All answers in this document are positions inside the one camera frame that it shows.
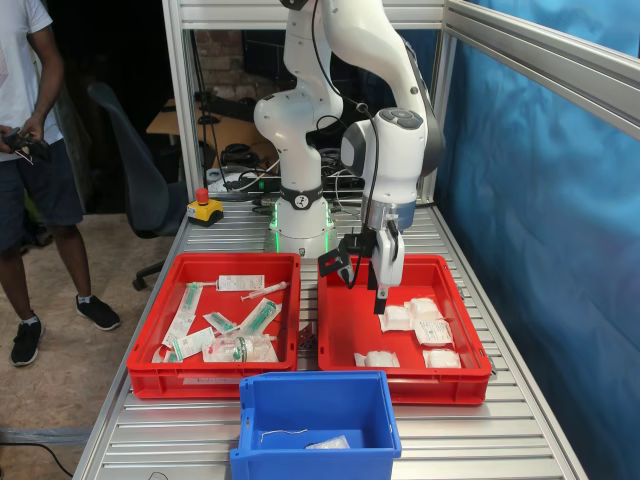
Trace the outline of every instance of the aluminum table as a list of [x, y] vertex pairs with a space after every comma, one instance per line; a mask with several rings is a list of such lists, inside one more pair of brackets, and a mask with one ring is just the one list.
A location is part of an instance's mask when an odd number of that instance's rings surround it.
[[[252, 207], [251, 203], [225, 204], [224, 220], [210, 229], [183, 223], [129, 350], [177, 254], [264, 250], [270, 219], [253, 213]], [[356, 217], [346, 213], [336, 214], [335, 222], [339, 236], [360, 226]], [[446, 259], [495, 372], [481, 406], [395, 407], [403, 450], [392, 478], [586, 479], [437, 208], [418, 209], [404, 239], [408, 254], [437, 254]], [[303, 260], [301, 322], [316, 321], [316, 279], [315, 261]], [[229, 450], [240, 432], [239, 402], [139, 400], [131, 392], [125, 363], [126, 356], [73, 478], [230, 480]], [[298, 368], [316, 367], [316, 352], [301, 350]]]

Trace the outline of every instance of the blue backdrop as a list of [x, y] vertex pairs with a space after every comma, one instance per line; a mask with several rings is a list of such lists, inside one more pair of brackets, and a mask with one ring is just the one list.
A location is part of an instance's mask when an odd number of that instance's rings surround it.
[[[638, 56], [637, 0], [477, 3]], [[638, 479], [640, 143], [458, 45], [436, 198], [587, 474]]]

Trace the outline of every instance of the red button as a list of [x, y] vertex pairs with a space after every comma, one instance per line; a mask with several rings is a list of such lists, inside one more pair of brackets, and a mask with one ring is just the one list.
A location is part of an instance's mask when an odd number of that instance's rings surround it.
[[209, 203], [209, 191], [206, 188], [199, 188], [196, 190], [196, 201], [200, 205], [206, 205]]

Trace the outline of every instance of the floor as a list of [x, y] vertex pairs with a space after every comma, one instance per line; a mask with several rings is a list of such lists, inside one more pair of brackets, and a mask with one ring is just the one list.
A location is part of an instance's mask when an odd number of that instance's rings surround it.
[[[133, 273], [164, 259], [172, 243], [171, 238], [139, 239], [124, 215], [88, 216], [80, 229], [89, 253], [93, 294], [120, 315], [119, 329], [102, 332], [79, 317], [76, 290], [55, 246], [33, 249], [24, 263], [32, 306], [46, 334], [36, 362], [17, 369], [9, 363], [17, 318], [0, 291], [0, 438], [58, 436], [50, 446], [71, 471], [151, 293], [151, 288], [133, 289]], [[150, 278], [150, 287], [154, 280]], [[4, 480], [65, 478], [41, 449], [0, 447], [0, 467]]]

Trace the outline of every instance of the red plastic crate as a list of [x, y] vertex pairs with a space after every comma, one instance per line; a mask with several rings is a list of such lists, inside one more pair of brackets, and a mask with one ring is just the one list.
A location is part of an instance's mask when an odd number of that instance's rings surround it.
[[432, 298], [449, 322], [462, 368], [426, 368], [422, 351], [429, 348], [418, 343], [413, 331], [382, 333], [378, 316], [373, 314], [375, 292], [367, 290], [368, 265], [363, 259], [353, 290], [336, 273], [318, 280], [319, 368], [360, 370], [355, 367], [354, 353], [390, 351], [398, 356], [400, 368], [382, 370], [394, 403], [481, 404], [491, 363], [445, 260], [435, 255], [408, 255], [402, 283], [390, 289], [387, 305]]
[[[199, 353], [182, 363], [151, 363], [156, 350], [173, 321], [186, 284], [213, 282], [220, 275], [265, 275], [265, 285], [290, 282], [286, 290], [267, 295], [282, 304], [282, 312], [265, 330], [277, 336], [274, 349], [278, 363], [205, 363]], [[220, 312], [229, 320], [241, 322], [261, 298], [241, 301], [242, 292], [218, 292], [215, 287], [202, 291], [196, 319], [189, 333], [209, 327], [203, 315]], [[270, 253], [187, 253], [178, 255], [149, 312], [127, 368], [133, 392], [140, 398], [238, 398], [241, 379], [265, 372], [294, 371], [298, 361], [300, 317], [300, 257]], [[162, 355], [167, 351], [162, 347]]]

